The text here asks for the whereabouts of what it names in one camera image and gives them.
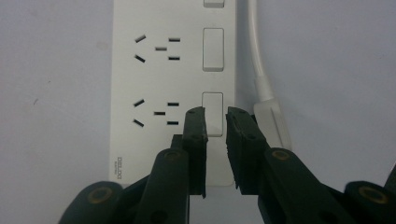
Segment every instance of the power outlet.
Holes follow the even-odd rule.
[[[109,178],[132,184],[205,107],[206,184],[227,186],[224,113],[234,106],[235,0],[115,0]]]

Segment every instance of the white cable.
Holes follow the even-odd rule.
[[[279,101],[275,98],[270,80],[265,74],[260,53],[257,0],[248,0],[248,32],[250,51],[256,72],[256,91],[260,102],[254,105],[254,114],[260,130],[270,147],[291,149],[288,127],[286,126]]]
[[[270,80],[265,74],[262,55],[260,53],[258,34],[257,0],[248,0],[248,32],[250,39],[250,51],[256,72],[256,90],[261,102],[274,98]]]

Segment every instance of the switch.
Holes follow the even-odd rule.
[[[222,72],[224,69],[224,30],[204,29],[205,72]]]
[[[204,0],[204,7],[224,7],[224,0]]]
[[[202,107],[205,108],[207,135],[221,137],[223,134],[223,94],[221,92],[204,92]]]

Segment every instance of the extension socket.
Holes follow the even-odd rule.
[[[206,184],[228,186],[225,112],[235,95],[235,0],[115,0],[109,178],[149,175],[182,134],[185,113],[205,107]]]

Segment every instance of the outlet slot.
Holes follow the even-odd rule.
[[[175,102],[168,103],[168,106],[178,106],[178,105],[179,105],[179,103],[175,103]]]
[[[141,105],[143,103],[145,103],[145,100],[141,99],[138,102],[134,103],[134,107],[137,107],[137,106],[139,106],[139,105]]]
[[[141,35],[141,36],[139,36],[138,38],[136,38],[136,39],[134,40],[134,42],[139,43],[140,41],[142,41],[142,40],[144,40],[144,39],[146,39],[146,36],[145,36],[145,35]]]
[[[167,51],[168,48],[167,47],[155,47],[156,51]]]
[[[154,112],[154,116],[165,116],[165,112]]]
[[[177,57],[177,56],[169,56],[169,57],[168,57],[168,60],[169,60],[169,61],[180,61],[180,57]]]
[[[167,125],[178,125],[178,121],[168,121],[166,122]]]
[[[137,119],[134,119],[134,123],[137,124],[137,125],[139,125],[139,126],[142,127],[142,128],[145,126],[142,122],[140,122],[140,121],[137,120]]]
[[[137,60],[139,60],[140,62],[142,62],[142,63],[144,63],[146,60],[144,59],[144,58],[142,58],[142,57],[140,57],[139,55],[135,55],[134,56]]]
[[[180,38],[176,38],[176,37],[169,38],[169,42],[180,42]]]

